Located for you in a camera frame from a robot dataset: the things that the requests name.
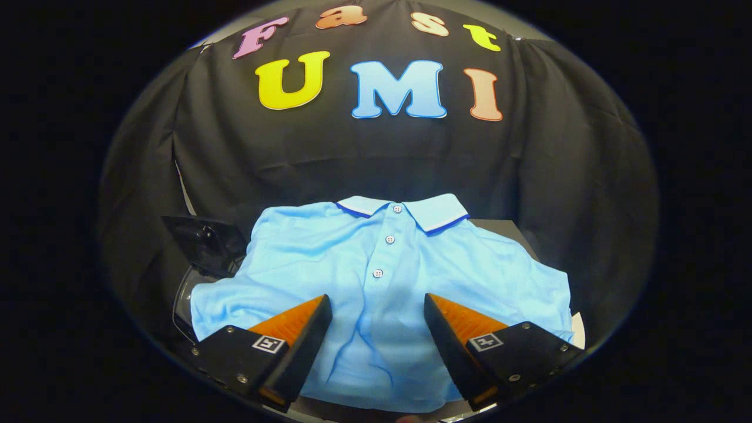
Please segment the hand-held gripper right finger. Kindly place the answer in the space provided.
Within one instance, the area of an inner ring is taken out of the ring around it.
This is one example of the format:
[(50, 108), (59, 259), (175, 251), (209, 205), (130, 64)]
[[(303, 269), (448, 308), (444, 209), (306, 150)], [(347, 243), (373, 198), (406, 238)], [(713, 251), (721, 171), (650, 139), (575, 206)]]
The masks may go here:
[(531, 321), (507, 325), (433, 293), (424, 320), (473, 411), (518, 401), (580, 362), (585, 351)]

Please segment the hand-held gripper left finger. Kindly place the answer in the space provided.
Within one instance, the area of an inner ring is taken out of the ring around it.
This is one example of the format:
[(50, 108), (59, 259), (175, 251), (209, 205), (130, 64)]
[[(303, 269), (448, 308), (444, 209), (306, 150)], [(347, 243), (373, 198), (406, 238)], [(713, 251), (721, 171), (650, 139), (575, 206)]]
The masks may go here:
[(333, 313), (323, 294), (250, 328), (226, 325), (191, 348), (191, 364), (237, 396), (287, 412), (306, 383)]

